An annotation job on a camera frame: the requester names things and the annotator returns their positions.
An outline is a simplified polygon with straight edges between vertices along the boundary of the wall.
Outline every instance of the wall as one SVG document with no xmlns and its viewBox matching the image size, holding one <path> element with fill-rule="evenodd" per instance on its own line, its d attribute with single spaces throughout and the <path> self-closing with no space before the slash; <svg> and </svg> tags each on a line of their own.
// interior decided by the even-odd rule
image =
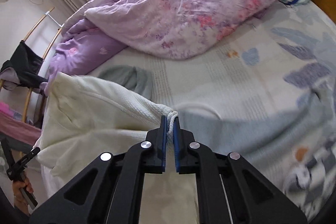
<svg viewBox="0 0 336 224">
<path fill-rule="evenodd" d="M 8 60 L 29 30 L 35 25 L 35 23 L 48 11 L 51 7 L 54 7 L 51 0 L 8 0 L 7 2 L 0 3 L 0 65 Z M 51 15 L 55 17 L 60 24 L 62 24 L 67 15 L 64 15 L 58 8 L 55 8 Z M 49 17 L 47 17 L 40 26 L 33 32 L 33 34 L 27 40 L 27 45 L 31 49 L 42 56 L 49 42 L 52 40 L 58 30 L 58 26 Z M 53 55 L 51 51 L 42 66 L 40 75 L 44 76 L 48 60 Z M 27 93 L 26 88 L 17 87 L 13 91 L 7 91 L 2 89 L 0 92 L 0 100 L 6 102 L 11 108 L 22 113 L 24 108 L 24 101 Z M 38 95 L 33 94 L 31 103 L 28 110 L 28 117 L 33 119 L 34 110 L 36 107 Z"/>
</svg>

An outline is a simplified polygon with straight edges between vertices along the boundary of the human hand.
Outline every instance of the human hand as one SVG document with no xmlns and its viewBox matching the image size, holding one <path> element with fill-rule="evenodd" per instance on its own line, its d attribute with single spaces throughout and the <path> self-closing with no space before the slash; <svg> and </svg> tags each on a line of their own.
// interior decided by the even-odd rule
<svg viewBox="0 0 336 224">
<path fill-rule="evenodd" d="M 26 177 L 25 181 L 14 181 L 12 185 L 13 193 L 14 193 L 14 205 L 20 209 L 23 213 L 26 215 L 29 215 L 28 212 L 28 203 L 24 199 L 24 197 L 21 194 L 20 188 L 25 188 L 29 193 L 33 193 L 34 190 L 32 188 L 32 185 L 29 181 L 29 179 Z"/>
</svg>

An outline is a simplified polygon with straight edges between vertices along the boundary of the clothes rack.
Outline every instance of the clothes rack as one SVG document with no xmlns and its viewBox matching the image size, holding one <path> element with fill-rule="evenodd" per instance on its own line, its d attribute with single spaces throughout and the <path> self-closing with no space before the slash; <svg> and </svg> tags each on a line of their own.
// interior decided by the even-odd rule
<svg viewBox="0 0 336 224">
<path fill-rule="evenodd" d="M 59 34 L 61 33 L 62 27 L 63 25 L 60 25 L 51 15 L 50 12 L 54 10 L 54 7 L 51 8 L 49 11 L 47 11 L 41 18 L 40 20 L 33 26 L 33 28 L 27 33 L 27 35 L 24 37 L 23 42 L 26 42 L 26 40 L 29 38 L 29 36 L 33 33 L 33 31 L 38 27 L 38 25 L 40 25 L 40 23 L 47 17 L 49 16 L 60 28 L 58 29 L 56 35 L 53 37 L 53 39 L 51 40 L 51 42 L 49 43 L 47 49 L 45 50 L 42 59 L 45 60 L 51 47 L 53 46 L 53 44 L 55 43 L 56 39 L 58 38 Z M 0 80 L 0 91 L 3 87 L 4 84 L 4 80 Z M 24 110 L 22 113 L 22 121 L 26 122 L 27 119 L 27 112 L 28 112 L 28 106 L 29 106 L 29 102 L 30 102 L 30 98 L 31 98 L 31 94 L 32 94 L 33 88 L 29 88 L 27 95 L 26 95 L 26 100 L 25 100 L 25 105 L 24 105 Z"/>
</svg>

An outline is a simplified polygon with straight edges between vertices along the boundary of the white cloth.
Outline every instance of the white cloth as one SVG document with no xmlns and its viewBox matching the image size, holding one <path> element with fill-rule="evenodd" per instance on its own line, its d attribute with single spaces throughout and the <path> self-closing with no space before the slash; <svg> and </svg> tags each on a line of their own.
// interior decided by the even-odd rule
<svg viewBox="0 0 336 224">
<path fill-rule="evenodd" d="M 116 83 L 64 74 L 54 80 L 46 111 L 36 146 L 49 197 L 100 153 L 124 153 L 160 126 L 161 115 L 170 122 L 177 115 Z M 171 133 L 168 141 L 166 172 L 145 175 L 139 223 L 197 224 L 195 176 L 176 173 Z"/>
<path fill-rule="evenodd" d="M 144 140 L 177 112 L 126 88 L 91 76 L 59 73 L 48 97 L 37 160 L 65 183 L 101 153 L 116 155 Z"/>
</svg>

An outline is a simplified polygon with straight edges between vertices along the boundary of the metal pivot screw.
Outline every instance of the metal pivot screw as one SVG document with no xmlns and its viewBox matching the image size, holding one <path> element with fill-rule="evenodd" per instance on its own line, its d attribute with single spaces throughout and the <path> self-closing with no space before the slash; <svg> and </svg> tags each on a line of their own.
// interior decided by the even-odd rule
<svg viewBox="0 0 336 224">
<path fill-rule="evenodd" d="M 110 153 L 103 153 L 100 155 L 100 159 L 103 161 L 108 161 L 110 158 L 112 158 L 112 155 Z"/>
<path fill-rule="evenodd" d="M 148 141 L 144 141 L 141 143 L 142 148 L 150 148 L 151 146 L 152 146 L 152 143 Z"/>
<path fill-rule="evenodd" d="M 192 149 L 197 149 L 199 148 L 201 145 L 198 142 L 192 142 L 189 144 L 190 148 Z"/>
<path fill-rule="evenodd" d="M 237 152 L 232 152 L 232 153 L 230 153 L 230 158 L 233 159 L 233 160 L 239 160 L 240 155 Z"/>
</svg>

